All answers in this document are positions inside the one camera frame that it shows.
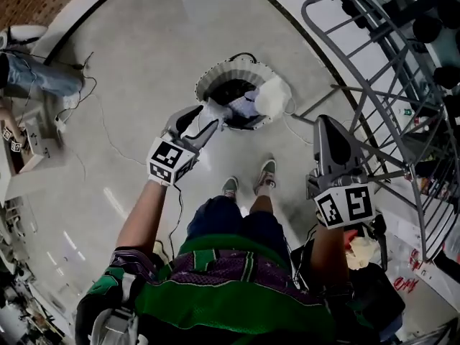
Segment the white ribbed laundry basket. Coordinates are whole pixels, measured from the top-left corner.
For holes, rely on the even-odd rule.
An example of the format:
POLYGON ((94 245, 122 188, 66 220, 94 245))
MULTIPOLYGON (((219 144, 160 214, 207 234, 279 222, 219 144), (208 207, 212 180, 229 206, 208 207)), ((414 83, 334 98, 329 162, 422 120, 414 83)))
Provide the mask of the white ribbed laundry basket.
MULTIPOLYGON (((277 76, 276 72, 259 62, 253 55, 247 59, 235 55, 207 70, 195 85, 195 97, 199 104, 212 98, 216 103, 228 107, 233 100, 242 97, 247 91, 258 89, 264 82, 277 76)), ((233 117, 219 122, 221 129, 240 131, 259 129, 274 121, 259 114, 244 118, 233 112, 233 117)))

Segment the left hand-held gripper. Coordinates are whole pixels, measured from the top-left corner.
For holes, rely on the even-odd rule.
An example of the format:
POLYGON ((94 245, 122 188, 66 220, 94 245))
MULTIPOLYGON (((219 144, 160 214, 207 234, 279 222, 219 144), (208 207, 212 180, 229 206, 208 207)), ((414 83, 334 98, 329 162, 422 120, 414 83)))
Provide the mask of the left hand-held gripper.
POLYGON ((174 185, 193 169, 198 152, 219 127, 219 120, 214 119, 197 135, 180 138, 202 110, 203 105, 189 106, 167 120, 165 132, 155 138, 147 155, 148 180, 160 185, 174 185))

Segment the person's left shoe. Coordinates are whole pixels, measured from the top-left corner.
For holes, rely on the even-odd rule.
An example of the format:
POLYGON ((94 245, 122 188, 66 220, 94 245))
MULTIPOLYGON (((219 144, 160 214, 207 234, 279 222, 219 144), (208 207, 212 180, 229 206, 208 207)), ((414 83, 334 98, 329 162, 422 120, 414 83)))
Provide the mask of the person's left shoe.
POLYGON ((236 203, 236 196, 239 190, 239 182, 236 177, 229 177, 222 187, 222 196, 225 196, 236 203))

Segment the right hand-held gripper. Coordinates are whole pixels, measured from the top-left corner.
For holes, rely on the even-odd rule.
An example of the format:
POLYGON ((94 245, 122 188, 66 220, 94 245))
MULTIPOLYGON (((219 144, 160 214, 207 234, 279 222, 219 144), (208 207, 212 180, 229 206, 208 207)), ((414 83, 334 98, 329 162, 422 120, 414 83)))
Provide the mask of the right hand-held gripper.
POLYGON ((307 198, 315 202, 321 223, 337 229, 371 221, 376 216, 374 189, 359 166, 362 152, 355 138, 334 118, 320 115, 313 127, 313 154, 318 170, 306 176, 307 198), (341 175, 320 175, 351 170, 341 175))

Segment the yellow crumpled cloth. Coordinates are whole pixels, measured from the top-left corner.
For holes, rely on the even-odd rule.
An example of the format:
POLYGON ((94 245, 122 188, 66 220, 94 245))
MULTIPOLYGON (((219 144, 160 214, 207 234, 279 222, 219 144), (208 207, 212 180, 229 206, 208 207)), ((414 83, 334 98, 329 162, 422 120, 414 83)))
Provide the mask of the yellow crumpled cloth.
POLYGON ((370 263, 375 252, 380 249, 377 241, 368 236, 356 236, 346 249, 346 261, 350 270, 360 270, 370 263))

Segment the green purple mesh jersey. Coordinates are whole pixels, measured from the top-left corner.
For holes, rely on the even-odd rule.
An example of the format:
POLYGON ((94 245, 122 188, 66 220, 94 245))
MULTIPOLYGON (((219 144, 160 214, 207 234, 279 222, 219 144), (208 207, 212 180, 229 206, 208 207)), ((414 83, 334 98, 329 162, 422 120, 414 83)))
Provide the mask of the green purple mesh jersey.
POLYGON ((331 345, 343 339, 338 314, 353 295, 350 283, 296 288, 277 253, 237 235, 187 241, 160 268, 119 247, 78 305, 75 341, 90 345, 100 319, 126 310, 137 320, 133 345, 331 345))

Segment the white open box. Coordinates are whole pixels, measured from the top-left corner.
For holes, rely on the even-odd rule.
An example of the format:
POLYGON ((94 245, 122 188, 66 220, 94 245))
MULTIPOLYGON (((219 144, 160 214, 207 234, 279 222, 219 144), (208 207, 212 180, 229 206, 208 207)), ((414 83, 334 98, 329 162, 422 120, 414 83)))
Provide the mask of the white open box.
POLYGON ((16 174, 62 167, 65 164, 63 148, 54 137, 45 134, 36 119, 26 121, 20 129, 25 142, 20 152, 11 151, 16 174))

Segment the pile of red white packets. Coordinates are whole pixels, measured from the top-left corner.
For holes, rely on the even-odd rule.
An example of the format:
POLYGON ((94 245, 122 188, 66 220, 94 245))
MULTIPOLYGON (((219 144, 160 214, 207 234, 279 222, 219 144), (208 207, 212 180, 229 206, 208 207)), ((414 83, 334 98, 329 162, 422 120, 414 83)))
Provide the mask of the pile of red white packets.
POLYGON ((411 293, 419 282, 418 273, 423 273, 422 254, 414 248, 404 248, 395 263, 395 278, 392 285, 396 291, 411 293))

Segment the cream printed T-shirt clothes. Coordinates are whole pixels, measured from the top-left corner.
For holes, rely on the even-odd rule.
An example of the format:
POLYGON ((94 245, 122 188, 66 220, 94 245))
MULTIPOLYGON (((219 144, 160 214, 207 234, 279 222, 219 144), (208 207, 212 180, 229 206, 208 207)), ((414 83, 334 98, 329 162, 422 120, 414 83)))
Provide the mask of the cream printed T-shirt clothes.
POLYGON ((282 115, 291 98, 290 86, 277 75, 257 89, 254 107, 259 114, 276 119, 282 115))

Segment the person's left forearm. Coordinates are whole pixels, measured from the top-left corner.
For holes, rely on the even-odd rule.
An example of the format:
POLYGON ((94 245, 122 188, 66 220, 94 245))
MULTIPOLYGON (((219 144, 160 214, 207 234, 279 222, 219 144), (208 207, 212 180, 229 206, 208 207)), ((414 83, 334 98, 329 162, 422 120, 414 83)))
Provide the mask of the person's left forearm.
POLYGON ((128 215, 116 247, 131 247, 145 254, 152 253, 165 202, 167 186, 149 180, 128 215))

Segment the light blue shirt clothes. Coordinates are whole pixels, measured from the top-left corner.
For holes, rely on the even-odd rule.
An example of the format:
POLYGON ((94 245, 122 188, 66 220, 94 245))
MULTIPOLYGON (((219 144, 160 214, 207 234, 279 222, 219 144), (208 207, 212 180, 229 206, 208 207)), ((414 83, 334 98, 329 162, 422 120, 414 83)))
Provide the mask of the light blue shirt clothes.
POLYGON ((237 98, 229 103, 228 107, 237 115, 244 118, 258 116, 259 112, 256 110, 255 100, 259 95, 259 90, 247 91, 242 97, 237 98))

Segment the person's shoe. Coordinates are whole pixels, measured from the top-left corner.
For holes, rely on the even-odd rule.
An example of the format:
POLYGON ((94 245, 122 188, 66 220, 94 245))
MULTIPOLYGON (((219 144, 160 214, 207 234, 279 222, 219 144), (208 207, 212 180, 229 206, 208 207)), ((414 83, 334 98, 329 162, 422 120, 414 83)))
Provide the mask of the person's shoe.
POLYGON ((256 196, 270 196, 272 190, 276 188, 276 170, 277 164, 273 158, 264 162, 254 185, 254 194, 256 196))
POLYGON ((229 177, 222 187, 222 196, 225 196, 236 203, 236 196, 239 190, 239 182, 236 177, 229 177))

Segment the grey metal drying rack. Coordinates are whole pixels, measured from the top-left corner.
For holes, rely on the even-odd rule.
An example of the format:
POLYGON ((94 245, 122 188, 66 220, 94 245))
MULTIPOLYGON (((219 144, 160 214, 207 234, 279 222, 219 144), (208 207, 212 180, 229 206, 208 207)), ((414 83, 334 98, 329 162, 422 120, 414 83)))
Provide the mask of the grey metal drying rack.
POLYGON ((432 260, 460 215, 460 145, 413 44, 372 0, 306 0, 304 22, 351 77, 349 167, 377 189, 395 236, 432 260))

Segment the person's right forearm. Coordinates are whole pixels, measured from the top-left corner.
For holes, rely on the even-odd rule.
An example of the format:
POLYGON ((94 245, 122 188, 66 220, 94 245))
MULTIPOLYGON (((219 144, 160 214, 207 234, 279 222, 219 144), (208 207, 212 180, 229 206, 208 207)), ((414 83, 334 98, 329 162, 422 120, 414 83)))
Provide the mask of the person's right forearm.
POLYGON ((349 281, 343 228, 328 230, 318 225, 310 256, 310 278, 318 290, 349 281))

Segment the person's right shoe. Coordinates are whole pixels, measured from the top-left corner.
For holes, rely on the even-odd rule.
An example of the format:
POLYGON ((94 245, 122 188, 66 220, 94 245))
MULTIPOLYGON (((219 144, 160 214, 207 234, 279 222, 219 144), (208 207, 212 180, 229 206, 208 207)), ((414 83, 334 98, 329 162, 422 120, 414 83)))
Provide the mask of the person's right shoe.
POLYGON ((254 185, 254 194, 256 196, 270 196, 272 190, 276 188, 276 170, 277 164, 273 158, 264 162, 254 185))

